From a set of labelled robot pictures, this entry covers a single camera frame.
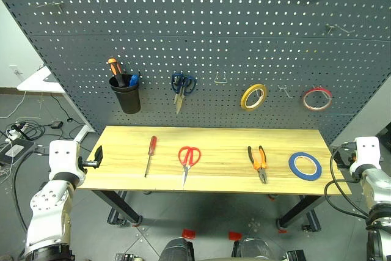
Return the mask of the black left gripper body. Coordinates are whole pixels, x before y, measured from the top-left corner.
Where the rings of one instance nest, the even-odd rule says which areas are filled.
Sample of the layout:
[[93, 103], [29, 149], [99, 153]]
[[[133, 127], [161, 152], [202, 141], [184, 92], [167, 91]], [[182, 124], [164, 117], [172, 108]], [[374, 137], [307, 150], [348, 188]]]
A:
[[95, 168], [95, 161], [84, 161], [81, 156], [78, 157], [78, 167], [80, 170], [84, 170], [87, 167]]

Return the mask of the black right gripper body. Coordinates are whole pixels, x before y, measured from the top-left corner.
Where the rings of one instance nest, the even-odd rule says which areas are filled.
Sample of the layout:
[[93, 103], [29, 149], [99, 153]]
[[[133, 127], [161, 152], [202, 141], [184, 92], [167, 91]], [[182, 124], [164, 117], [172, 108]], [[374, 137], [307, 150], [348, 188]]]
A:
[[342, 144], [342, 149], [348, 156], [343, 163], [343, 169], [349, 169], [356, 162], [357, 144], [355, 142], [345, 142]]

